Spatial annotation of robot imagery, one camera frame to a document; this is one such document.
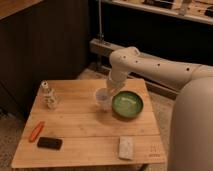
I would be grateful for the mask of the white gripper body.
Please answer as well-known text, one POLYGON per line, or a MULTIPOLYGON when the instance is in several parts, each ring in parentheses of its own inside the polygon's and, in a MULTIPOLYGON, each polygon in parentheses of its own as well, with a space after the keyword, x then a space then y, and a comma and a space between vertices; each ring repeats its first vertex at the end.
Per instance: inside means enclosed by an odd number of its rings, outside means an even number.
POLYGON ((117 94, 125 86, 125 82, 126 77, 113 79, 111 76, 108 76, 106 80, 107 92, 109 94, 117 94))

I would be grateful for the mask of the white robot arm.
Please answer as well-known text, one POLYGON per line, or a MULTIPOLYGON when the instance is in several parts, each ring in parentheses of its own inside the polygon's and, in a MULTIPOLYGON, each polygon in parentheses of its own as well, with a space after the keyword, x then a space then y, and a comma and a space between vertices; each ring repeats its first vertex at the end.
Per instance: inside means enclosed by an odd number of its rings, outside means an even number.
POLYGON ((176 90, 167 171, 213 171, 213 66, 143 58, 135 47, 113 51, 106 85, 117 94, 137 73, 176 90))

